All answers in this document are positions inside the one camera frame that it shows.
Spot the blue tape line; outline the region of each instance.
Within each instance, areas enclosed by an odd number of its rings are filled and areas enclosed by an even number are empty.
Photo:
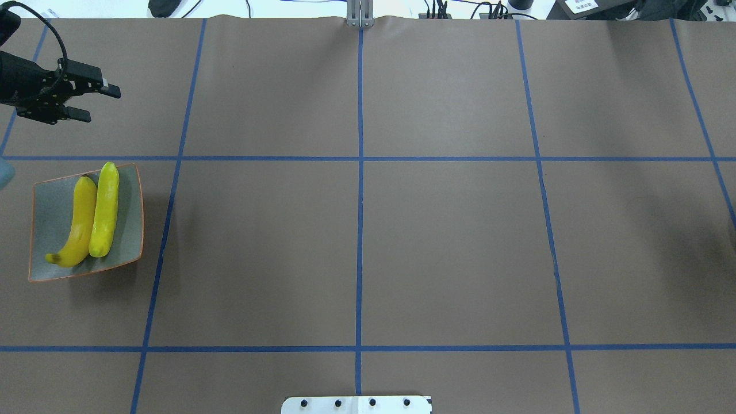
[[[182,161],[358,161],[359,157],[309,157],[298,155],[185,155]]]
[[[0,352],[141,352],[140,346],[0,345]]]
[[[38,56],[41,54],[41,48],[43,48],[43,42],[46,39],[46,33],[49,32],[49,27],[45,24],[43,25],[43,31],[41,32],[41,39],[38,40],[38,44],[36,45],[36,50],[33,52],[33,61],[35,62],[38,60]]]
[[[151,352],[202,352],[202,353],[280,353],[280,352],[355,352],[352,345],[313,346],[150,346]]]
[[[358,32],[358,243],[355,265],[355,394],[362,390],[363,345],[363,196],[364,196],[364,146],[363,146],[363,29]]]
[[[532,352],[566,349],[565,345],[366,345],[363,352]]]
[[[524,156],[301,156],[301,155],[6,155],[14,161],[313,161],[313,162],[712,162],[711,157],[524,157]],[[734,162],[736,157],[716,157]]]
[[[3,136],[2,143],[0,143],[0,157],[2,157],[3,152],[5,152],[5,146],[7,146],[7,142],[10,139],[10,131],[13,130],[13,124],[15,124],[15,111],[10,114],[10,120],[7,123],[7,127],[5,128],[5,135]]]
[[[723,180],[723,175],[721,174],[721,168],[718,166],[718,159],[715,157],[715,150],[713,149],[713,144],[710,141],[710,136],[708,135],[708,129],[705,128],[705,121],[703,120],[703,114],[700,111],[700,105],[698,105],[698,100],[695,97],[695,91],[693,90],[693,84],[690,83],[690,75],[687,73],[687,66],[685,65],[685,59],[682,56],[682,48],[680,47],[680,40],[677,36],[677,28],[675,27],[675,21],[673,19],[670,19],[670,28],[672,29],[672,38],[675,40],[675,48],[677,49],[677,57],[680,59],[680,67],[682,67],[682,76],[685,78],[685,84],[687,85],[687,91],[690,92],[690,99],[693,101],[693,107],[695,108],[695,113],[698,117],[698,122],[700,123],[700,129],[703,131],[703,138],[705,138],[705,144],[708,146],[708,152],[710,153],[710,158],[713,162],[713,169],[715,169],[715,175],[718,177],[718,184],[721,186],[721,192],[723,193],[723,198],[726,201],[726,207],[729,209],[729,214],[731,216],[731,224],[736,228],[736,214],[734,213],[734,207],[733,204],[731,204],[731,197],[729,196],[728,189],[726,188],[726,182]]]
[[[41,48],[43,47],[43,41],[46,39],[46,33],[49,31],[48,26],[43,26],[43,31],[41,31],[41,37],[38,39],[38,44],[36,45],[36,50],[33,52],[33,61],[35,62],[38,59],[38,55],[41,53]],[[0,157],[2,157],[3,153],[5,152],[5,147],[7,146],[8,140],[10,140],[10,131],[13,130],[13,125],[15,124],[15,117],[16,117],[17,111],[13,111],[12,114],[10,114],[10,121],[7,123],[7,127],[5,128],[5,135],[3,136],[2,143],[0,143]]]
[[[621,343],[571,345],[573,351],[666,351],[668,349],[736,349],[736,343]]]
[[[0,345],[0,352],[105,352],[138,353],[142,346],[87,345]],[[307,353],[355,352],[354,345],[306,346],[149,346],[146,353]],[[667,350],[736,350],[736,343],[614,343],[572,345],[364,345],[362,352],[540,352],[540,351],[667,351]]]
[[[143,384],[143,372],[146,367],[146,350],[141,352],[141,358],[138,361],[138,372],[135,375],[135,387],[133,388],[133,400],[130,404],[130,414],[135,414],[138,410],[138,397],[141,395],[141,385]]]
[[[163,256],[166,252],[166,243],[169,239],[169,229],[171,228],[171,214],[174,210],[174,201],[177,196],[177,186],[179,184],[179,173],[181,170],[181,158],[184,153],[184,145],[186,143],[186,132],[189,123],[189,113],[191,112],[191,103],[194,99],[194,89],[197,86],[197,72],[199,70],[199,60],[202,56],[202,45],[205,41],[205,29],[207,28],[207,19],[202,19],[202,28],[199,30],[199,43],[197,44],[197,57],[194,60],[194,70],[191,75],[191,84],[189,86],[189,97],[186,103],[186,112],[184,114],[184,123],[182,125],[182,135],[179,142],[179,155],[177,165],[174,168],[174,179],[171,182],[171,192],[169,193],[169,205],[166,207],[166,221],[163,225],[163,235],[161,237],[161,247],[158,252],[158,263],[156,264],[156,275],[153,281],[153,289],[151,292],[151,301],[148,307],[148,317],[146,318],[146,330],[143,338],[143,350],[141,351],[141,361],[138,364],[138,375],[135,378],[135,388],[133,389],[132,404],[130,405],[130,414],[135,414],[138,409],[138,398],[141,394],[141,383],[146,367],[146,352],[151,337],[151,326],[153,324],[153,314],[156,308],[156,299],[158,297],[158,287],[161,280],[161,270],[163,269]]]
[[[7,155],[14,161],[177,161],[169,155]]]
[[[524,91],[526,93],[526,107],[529,112],[529,125],[531,127],[531,139],[534,143],[534,155],[537,157],[537,174],[539,175],[539,189],[542,192],[542,207],[545,212],[545,222],[547,225],[547,239],[552,253],[552,264],[554,267],[555,285],[557,288],[557,305],[559,307],[559,319],[562,325],[562,338],[567,347],[565,356],[567,357],[567,374],[570,377],[570,392],[573,397],[573,409],[575,414],[580,414],[580,401],[578,400],[578,385],[575,379],[575,365],[573,364],[573,352],[570,350],[570,332],[567,330],[567,313],[565,311],[565,300],[562,297],[562,282],[559,277],[559,265],[557,264],[557,249],[554,244],[554,233],[552,231],[552,220],[550,216],[549,202],[547,200],[547,189],[545,187],[544,171],[542,170],[542,161],[539,159],[539,139],[537,138],[537,123],[534,120],[534,108],[531,102],[531,89],[529,88],[528,72],[526,70],[526,58],[524,57],[524,43],[521,36],[521,26],[516,20],[516,37],[519,43],[519,57],[521,60],[521,72],[524,78]]]

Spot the banana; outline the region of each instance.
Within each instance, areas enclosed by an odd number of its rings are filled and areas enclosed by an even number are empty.
[[[118,221],[118,188],[120,174],[113,163],[106,163],[97,181],[97,207],[90,238],[89,252],[92,257],[105,257],[113,245],[115,224]]]
[[[46,261],[61,267],[78,265],[89,253],[92,222],[94,221],[97,188],[86,175],[74,186],[74,208],[71,215],[69,238],[59,253],[46,254]]]

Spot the black cable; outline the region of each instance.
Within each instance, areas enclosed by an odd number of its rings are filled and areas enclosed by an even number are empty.
[[[695,12],[696,5],[699,3],[699,0],[693,0],[693,6],[690,8],[690,14],[687,15],[687,20],[692,21],[693,20],[693,13]]]
[[[194,4],[194,6],[192,6],[192,8],[191,8],[191,9],[189,9],[189,11],[188,11],[188,12],[184,13],[184,15],[182,16],[182,18],[185,18],[186,16],[188,16],[188,15],[189,15],[189,13],[193,12],[193,11],[194,11],[194,9],[196,9],[196,8],[197,8],[197,6],[199,6],[199,3],[202,3],[202,0],[197,0],[197,2],[196,2],[196,3]]]
[[[478,8],[480,8],[483,5],[488,6],[488,14],[491,13],[491,8],[493,7],[493,4],[490,4],[488,1],[484,1],[482,3],[477,3],[477,6],[475,6],[475,10],[473,10],[473,14],[470,15],[470,20],[472,20],[475,17],[475,12],[477,12],[478,11]]]
[[[59,85],[59,82],[61,82],[61,79],[63,79],[64,76],[66,75],[66,67],[67,67],[67,65],[69,63],[69,59],[68,59],[68,56],[66,55],[66,47],[64,47],[64,42],[61,40],[61,36],[59,36],[59,32],[56,31],[56,29],[51,25],[51,23],[49,23],[48,20],[46,20],[42,15],[38,14],[32,8],[26,6],[23,3],[19,3],[17,1],[6,1],[3,4],[0,4],[0,13],[7,11],[11,7],[21,7],[23,9],[25,9],[26,11],[28,11],[29,13],[33,14],[34,16],[36,16],[39,20],[41,20],[43,22],[43,24],[45,24],[46,27],[48,27],[49,30],[51,30],[51,33],[54,34],[54,37],[59,42],[59,47],[61,48],[61,56],[62,56],[61,57],[61,71],[59,72],[59,77],[57,77],[56,80],[47,89],[42,90],[39,94],[32,95],[32,96],[26,97],[26,98],[19,98],[16,101],[13,101],[13,100],[0,101],[0,103],[6,104],[6,105],[16,106],[16,105],[18,105],[18,104],[20,104],[22,102],[27,102],[27,101],[32,101],[32,100],[40,99],[40,98],[43,98],[44,96],[50,94]]]
[[[499,2],[498,2],[498,4],[497,4],[497,6],[496,6],[496,12],[497,12],[497,13],[496,13],[496,18],[504,18],[504,17],[503,17],[503,15],[507,15],[507,14],[509,14],[509,13],[510,13],[511,11],[509,10],[509,8],[508,8],[508,7],[504,6],[504,5],[503,5],[503,4],[501,4],[501,2],[499,1]]]
[[[435,0],[437,2],[437,18],[446,18],[445,17],[445,5],[442,3],[442,0]]]
[[[493,7],[493,10],[491,13],[488,14],[488,18],[497,18],[498,15],[503,14],[503,4],[499,1],[495,7]]]
[[[507,13],[505,15],[498,16],[498,18],[504,18],[504,17],[506,17],[508,15],[522,15],[522,16],[525,16],[525,17],[528,17],[528,18],[533,18],[534,20],[539,20],[538,18],[536,18],[536,17],[534,17],[532,15],[525,14],[525,13]]]

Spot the black robotic arm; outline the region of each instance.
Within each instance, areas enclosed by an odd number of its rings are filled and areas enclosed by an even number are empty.
[[[8,10],[16,6],[33,13],[49,27],[59,42],[63,57],[55,70],[47,71],[31,60],[0,51],[0,103],[14,106],[18,116],[56,124],[66,119],[91,121],[86,110],[65,106],[72,97],[96,92],[120,98],[120,88],[108,83],[100,68],[69,60],[56,29],[25,4],[17,1],[0,4],[0,46],[21,25],[21,18]]]

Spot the gray plate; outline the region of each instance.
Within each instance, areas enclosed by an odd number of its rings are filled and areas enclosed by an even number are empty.
[[[118,222],[113,246],[107,256],[86,259],[74,267],[59,267],[46,262],[46,253],[61,249],[71,224],[74,186],[87,174],[97,184],[99,171],[70,175],[36,183],[33,186],[33,221],[31,224],[31,257],[28,280],[48,281],[88,275],[122,266],[141,258],[143,253],[143,196],[141,179],[135,164],[118,167]]]

